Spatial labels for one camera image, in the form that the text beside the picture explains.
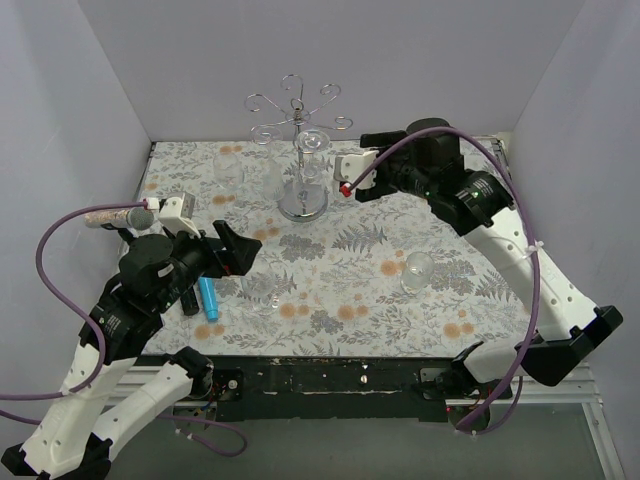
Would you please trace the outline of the ribbed stemmed wine glass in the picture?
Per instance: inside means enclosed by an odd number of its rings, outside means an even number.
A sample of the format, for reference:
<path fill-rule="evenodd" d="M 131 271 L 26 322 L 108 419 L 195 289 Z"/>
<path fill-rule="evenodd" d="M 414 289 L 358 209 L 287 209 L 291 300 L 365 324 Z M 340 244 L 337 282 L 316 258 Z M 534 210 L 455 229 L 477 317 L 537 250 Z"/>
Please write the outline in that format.
<path fill-rule="evenodd" d="M 259 125 L 252 130 L 253 142 L 266 148 L 263 195 L 267 200 L 272 202 L 279 202 L 285 195 L 285 183 L 282 172 L 273 155 L 274 145 L 282 139 L 282 132 L 273 125 Z"/>

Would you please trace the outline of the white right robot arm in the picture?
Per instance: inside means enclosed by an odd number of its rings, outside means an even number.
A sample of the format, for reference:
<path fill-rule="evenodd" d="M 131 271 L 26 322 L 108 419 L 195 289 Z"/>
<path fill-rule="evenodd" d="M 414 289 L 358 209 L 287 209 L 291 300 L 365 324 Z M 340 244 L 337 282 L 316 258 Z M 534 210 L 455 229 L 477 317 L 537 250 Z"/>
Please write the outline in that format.
<path fill-rule="evenodd" d="M 545 252 L 509 175 L 472 136 L 427 118 L 364 134 L 360 146 L 362 153 L 335 163 L 343 196 L 365 203 L 402 192 L 426 200 L 530 308 L 523 339 L 473 344 L 427 381 L 430 394 L 471 398 L 521 375 L 553 387 L 622 324 L 617 308 L 581 293 Z"/>

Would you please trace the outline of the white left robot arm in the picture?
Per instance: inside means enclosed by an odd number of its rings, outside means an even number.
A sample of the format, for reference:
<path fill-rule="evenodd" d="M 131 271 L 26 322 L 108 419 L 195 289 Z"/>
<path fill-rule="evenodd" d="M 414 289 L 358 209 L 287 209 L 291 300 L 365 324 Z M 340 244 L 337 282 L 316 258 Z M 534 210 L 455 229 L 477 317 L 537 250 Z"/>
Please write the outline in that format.
<path fill-rule="evenodd" d="M 200 400 L 213 386 L 213 363 L 191 347 L 165 357 L 161 371 L 116 407 L 105 405 L 163 314 L 202 277 L 244 276 L 262 248 L 222 220 L 214 238 L 186 231 L 125 234 L 127 253 L 79 334 L 73 362 L 44 418 L 3 465 L 15 476 L 102 479 L 119 450 L 171 404 Z"/>

